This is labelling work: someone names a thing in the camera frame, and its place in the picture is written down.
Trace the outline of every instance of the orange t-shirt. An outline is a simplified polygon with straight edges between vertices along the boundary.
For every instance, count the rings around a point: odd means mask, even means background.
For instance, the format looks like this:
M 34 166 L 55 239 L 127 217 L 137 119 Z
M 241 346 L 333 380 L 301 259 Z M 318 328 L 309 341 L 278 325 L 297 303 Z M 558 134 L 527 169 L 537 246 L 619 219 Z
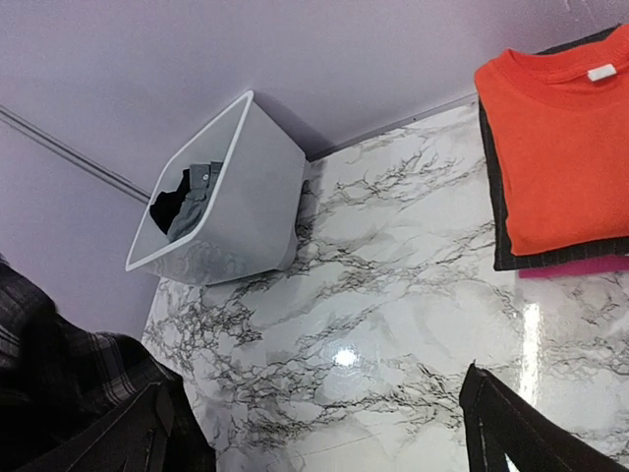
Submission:
M 588 71 L 617 73 L 593 82 Z M 629 26 L 548 56 L 506 50 L 476 73 L 516 256 L 629 236 Z

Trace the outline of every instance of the pink fabric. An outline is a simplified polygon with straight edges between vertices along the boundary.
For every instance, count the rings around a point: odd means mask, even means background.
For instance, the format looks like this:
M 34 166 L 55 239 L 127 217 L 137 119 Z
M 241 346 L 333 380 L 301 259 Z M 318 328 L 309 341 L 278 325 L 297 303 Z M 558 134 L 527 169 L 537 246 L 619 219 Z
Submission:
M 629 257 L 605 256 L 602 258 L 573 261 L 551 267 L 525 268 L 519 271 L 520 278 L 551 278 L 591 275 L 593 273 L 629 270 Z

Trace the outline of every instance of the marble pattern surface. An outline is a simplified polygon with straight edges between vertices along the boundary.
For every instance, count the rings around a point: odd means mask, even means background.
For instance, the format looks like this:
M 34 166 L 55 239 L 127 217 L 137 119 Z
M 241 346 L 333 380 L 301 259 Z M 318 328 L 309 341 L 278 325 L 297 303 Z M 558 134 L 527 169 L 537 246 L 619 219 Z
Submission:
M 476 360 L 629 464 L 629 279 L 492 267 L 476 104 L 317 162 L 286 272 L 162 280 L 143 343 L 227 471 L 466 471 Z

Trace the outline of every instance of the white label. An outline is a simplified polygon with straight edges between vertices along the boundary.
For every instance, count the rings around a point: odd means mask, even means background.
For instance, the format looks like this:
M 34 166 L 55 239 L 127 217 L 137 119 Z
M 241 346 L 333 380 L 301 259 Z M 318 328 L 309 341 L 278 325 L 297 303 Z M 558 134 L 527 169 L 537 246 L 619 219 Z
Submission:
M 595 69 L 591 69 L 588 71 L 588 77 L 592 82 L 599 81 L 600 79 L 605 79 L 606 77 L 611 77 L 616 75 L 616 68 L 613 67 L 612 64 L 605 64 L 604 66 L 596 67 Z

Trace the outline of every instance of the plaid fabric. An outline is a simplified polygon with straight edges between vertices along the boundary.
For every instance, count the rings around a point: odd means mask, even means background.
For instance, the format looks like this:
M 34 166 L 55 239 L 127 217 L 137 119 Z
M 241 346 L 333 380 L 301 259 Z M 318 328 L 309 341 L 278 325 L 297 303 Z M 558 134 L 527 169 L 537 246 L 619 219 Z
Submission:
M 616 28 L 618 27 L 604 29 L 576 41 L 551 47 L 540 54 L 555 54 L 589 42 L 601 41 L 608 37 Z M 581 261 L 583 259 L 597 258 L 612 254 L 625 255 L 629 253 L 629 238 L 614 238 L 577 244 L 532 256 L 514 256 L 511 254 L 511 239 L 507 233 L 508 212 L 506 201 L 504 200 L 502 174 L 500 172 L 491 126 L 487 120 L 486 111 L 481 100 L 479 100 L 479 121 L 481 124 L 483 147 L 485 149 L 487 175 L 489 177 L 489 195 L 491 197 L 491 207 L 495 221 L 494 270 L 557 266 L 571 261 Z M 552 158 L 552 156 L 540 156 L 540 158 Z
M 68 323 L 45 293 L 0 263 L 0 470 L 63 443 L 153 383 L 168 385 L 175 413 L 164 470 L 215 471 L 180 376 L 131 337 Z

